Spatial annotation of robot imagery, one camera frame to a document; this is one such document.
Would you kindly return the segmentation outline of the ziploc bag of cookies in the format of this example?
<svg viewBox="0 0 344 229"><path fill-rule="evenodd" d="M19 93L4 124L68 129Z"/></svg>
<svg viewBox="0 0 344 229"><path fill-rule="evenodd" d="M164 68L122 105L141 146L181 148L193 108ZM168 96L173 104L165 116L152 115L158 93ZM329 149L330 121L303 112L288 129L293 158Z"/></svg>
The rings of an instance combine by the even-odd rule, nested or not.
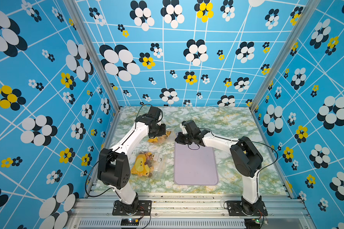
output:
<svg viewBox="0 0 344 229"><path fill-rule="evenodd" d="M149 143L152 144L162 144L164 142L173 142L176 137L176 134L173 130L167 130L165 135L158 136L155 138L148 139Z"/></svg>

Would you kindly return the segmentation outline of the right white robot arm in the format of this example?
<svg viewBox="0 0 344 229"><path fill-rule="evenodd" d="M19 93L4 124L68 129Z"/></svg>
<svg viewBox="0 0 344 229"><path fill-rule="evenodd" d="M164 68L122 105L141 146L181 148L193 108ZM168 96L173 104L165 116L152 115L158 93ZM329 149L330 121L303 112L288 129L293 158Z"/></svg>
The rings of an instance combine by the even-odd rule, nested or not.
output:
<svg viewBox="0 0 344 229"><path fill-rule="evenodd" d="M231 154L236 170L242 175L242 211L251 216L256 212L267 216L268 212L259 194L259 173L263 157L248 137L228 139L204 130L197 135L179 132L175 142L181 145L196 144Z"/></svg>

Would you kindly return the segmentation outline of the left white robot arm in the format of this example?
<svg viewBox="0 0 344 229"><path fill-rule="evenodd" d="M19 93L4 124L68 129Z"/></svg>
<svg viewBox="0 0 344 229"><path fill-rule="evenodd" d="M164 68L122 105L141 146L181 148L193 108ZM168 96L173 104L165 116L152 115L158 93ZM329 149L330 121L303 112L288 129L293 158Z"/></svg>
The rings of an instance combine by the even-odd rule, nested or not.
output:
<svg viewBox="0 0 344 229"><path fill-rule="evenodd" d="M154 138L166 134L162 118L162 110L151 106L147 113L135 118L130 131L118 143L109 149L102 149L99 154L97 179L115 190L126 213L135 213L139 204L138 194L129 184L131 169L128 154L146 136Z"/></svg>

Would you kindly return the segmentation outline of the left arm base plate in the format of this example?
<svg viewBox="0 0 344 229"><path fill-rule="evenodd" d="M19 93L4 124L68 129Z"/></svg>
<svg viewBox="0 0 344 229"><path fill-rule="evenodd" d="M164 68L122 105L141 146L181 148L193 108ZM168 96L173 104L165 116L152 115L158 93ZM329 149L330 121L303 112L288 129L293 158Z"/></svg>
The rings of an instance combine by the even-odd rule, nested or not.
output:
<svg viewBox="0 0 344 229"><path fill-rule="evenodd" d="M150 216L152 210L152 201L138 200L131 205L122 203L119 200L114 202L113 216Z"/></svg>

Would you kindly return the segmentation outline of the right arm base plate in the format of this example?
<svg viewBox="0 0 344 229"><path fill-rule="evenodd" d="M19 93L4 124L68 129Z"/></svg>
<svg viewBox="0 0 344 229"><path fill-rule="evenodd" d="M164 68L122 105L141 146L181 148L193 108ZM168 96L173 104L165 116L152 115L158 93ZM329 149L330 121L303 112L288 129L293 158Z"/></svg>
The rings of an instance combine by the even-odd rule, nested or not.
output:
<svg viewBox="0 0 344 229"><path fill-rule="evenodd" d="M263 217L268 216L267 208L262 200L258 200L254 204L245 201L225 201L224 209L229 213L229 216L253 216Z"/></svg>

